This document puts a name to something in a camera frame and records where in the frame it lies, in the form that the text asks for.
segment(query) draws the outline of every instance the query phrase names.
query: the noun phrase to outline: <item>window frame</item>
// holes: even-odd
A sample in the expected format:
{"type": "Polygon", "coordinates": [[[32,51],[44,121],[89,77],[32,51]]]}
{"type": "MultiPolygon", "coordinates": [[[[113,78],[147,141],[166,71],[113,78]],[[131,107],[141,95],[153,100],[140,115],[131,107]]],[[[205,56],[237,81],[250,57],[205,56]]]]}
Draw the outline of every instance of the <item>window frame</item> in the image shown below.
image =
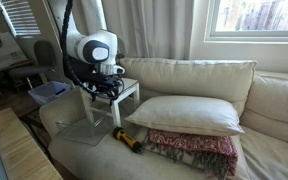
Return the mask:
{"type": "Polygon", "coordinates": [[[220,0],[210,0],[205,42],[288,44],[288,31],[216,31],[220,0]]]}
{"type": "Polygon", "coordinates": [[[33,19],[34,19],[34,21],[35,21],[35,23],[33,23],[34,25],[33,25],[32,27],[35,26],[35,27],[38,28],[38,29],[37,29],[37,30],[38,30],[37,33],[29,33],[29,32],[27,32],[27,33],[25,33],[25,34],[19,33],[19,32],[16,30],[15,25],[12,23],[12,19],[10,18],[9,14],[8,14],[9,12],[8,12],[7,9],[5,8],[5,6],[3,5],[3,2],[2,2],[2,1],[3,1],[3,0],[0,0],[0,10],[1,10],[1,13],[3,14],[4,19],[5,19],[8,27],[9,27],[9,29],[10,29],[10,31],[12,32],[12,34],[13,34],[14,37],[16,37],[16,38],[33,38],[33,37],[36,37],[36,36],[39,36],[39,35],[42,34],[41,29],[40,29],[40,27],[39,27],[39,25],[38,25],[38,23],[37,23],[37,21],[36,21],[35,15],[34,15],[34,13],[33,13],[33,11],[32,11],[31,5],[30,5],[30,3],[29,3],[28,0],[23,1],[23,4],[26,3],[26,4],[29,6],[30,12],[29,12],[28,14],[31,14],[31,16],[33,17],[33,19]]]}

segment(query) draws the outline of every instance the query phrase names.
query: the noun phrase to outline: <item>small white side table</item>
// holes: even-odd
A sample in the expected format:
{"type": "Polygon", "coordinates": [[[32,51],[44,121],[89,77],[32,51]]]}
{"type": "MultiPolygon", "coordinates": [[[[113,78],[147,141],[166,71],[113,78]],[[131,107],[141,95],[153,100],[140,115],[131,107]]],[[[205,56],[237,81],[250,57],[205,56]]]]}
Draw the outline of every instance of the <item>small white side table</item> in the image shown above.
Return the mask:
{"type": "MultiPolygon", "coordinates": [[[[122,100],[124,100],[125,98],[127,98],[129,95],[133,94],[135,109],[140,104],[140,88],[139,88],[138,81],[134,80],[134,79],[128,79],[128,78],[122,78],[122,80],[124,82],[124,90],[121,92],[118,99],[116,99],[112,102],[111,113],[107,113],[107,115],[109,115],[113,118],[114,125],[118,126],[118,127],[121,127],[121,116],[120,116],[120,110],[119,110],[118,103],[121,102],[122,100]]],[[[87,118],[93,124],[94,123],[93,111],[102,112],[102,110],[98,110],[98,109],[92,107],[91,106],[92,96],[89,93],[87,93],[86,91],[82,90],[82,88],[80,88],[80,89],[81,89],[82,99],[83,99],[87,118]]],[[[107,103],[107,104],[110,103],[110,101],[108,99],[103,99],[100,97],[96,97],[96,100],[107,103]]]]}

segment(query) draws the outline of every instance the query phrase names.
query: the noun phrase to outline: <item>white pillow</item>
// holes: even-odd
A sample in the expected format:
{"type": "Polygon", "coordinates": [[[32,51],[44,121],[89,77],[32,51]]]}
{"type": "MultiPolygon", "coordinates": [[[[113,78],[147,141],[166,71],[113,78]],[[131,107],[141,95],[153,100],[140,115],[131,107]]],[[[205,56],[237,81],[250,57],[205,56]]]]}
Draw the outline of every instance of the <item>white pillow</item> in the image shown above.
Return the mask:
{"type": "Polygon", "coordinates": [[[244,133],[232,104],[215,98],[154,97],[125,119],[148,128],[179,133],[212,136],[244,133]]]}

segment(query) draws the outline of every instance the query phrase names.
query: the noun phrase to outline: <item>sofa armrest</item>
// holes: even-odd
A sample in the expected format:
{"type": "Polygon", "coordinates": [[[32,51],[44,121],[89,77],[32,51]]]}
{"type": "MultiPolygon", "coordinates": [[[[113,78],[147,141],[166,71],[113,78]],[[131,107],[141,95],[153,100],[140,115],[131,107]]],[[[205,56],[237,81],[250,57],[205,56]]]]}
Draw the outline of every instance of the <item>sofa armrest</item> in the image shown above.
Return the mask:
{"type": "Polygon", "coordinates": [[[40,118],[52,139],[59,133],[56,122],[71,124],[86,118],[80,88],[60,96],[40,108],[40,118]]]}

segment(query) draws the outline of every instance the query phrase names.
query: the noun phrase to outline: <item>black cable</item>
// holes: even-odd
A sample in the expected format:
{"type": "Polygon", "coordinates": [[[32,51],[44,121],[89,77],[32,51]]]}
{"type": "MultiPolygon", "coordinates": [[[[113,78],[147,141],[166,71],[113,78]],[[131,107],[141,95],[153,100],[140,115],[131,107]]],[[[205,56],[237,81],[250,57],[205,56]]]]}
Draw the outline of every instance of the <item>black cable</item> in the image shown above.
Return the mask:
{"type": "Polygon", "coordinates": [[[80,87],[82,87],[88,93],[90,93],[92,95],[93,99],[95,99],[95,96],[99,96],[99,97],[101,97],[103,99],[115,100],[115,99],[117,99],[119,97],[119,95],[121,93],[118,93],[117,95],[115,95],[113,97],[103,96],[102,95],[103,93],[97,93],[97,92],[93,91],[92,89],[84,86],[83,82],[80,81],[80,79],[76,76],[76,74],[73,71],[73,68],[72,68],[72,66],[70,64],[70,61],[69,61],[69,55],[67,54],[67,45],[66,45],[66,42],[67,42],[67,29],[68,29],[68,24],[69,24],[69,19],[70,19],[70,14],[71,14],[71,11],[72,11],[72,7],[73,7],[73,0],[67,0],[65,13],[64,13],[64,19],[63,19],[62,34],[61,34],[61,37],[60,37],[60,45],[61,45],[61,48],[62,48],[64,65],[66,66],[67,71],[68,71],[70,77],[72,78],[73,82],[75,84],[78,84],[80,87]]]}

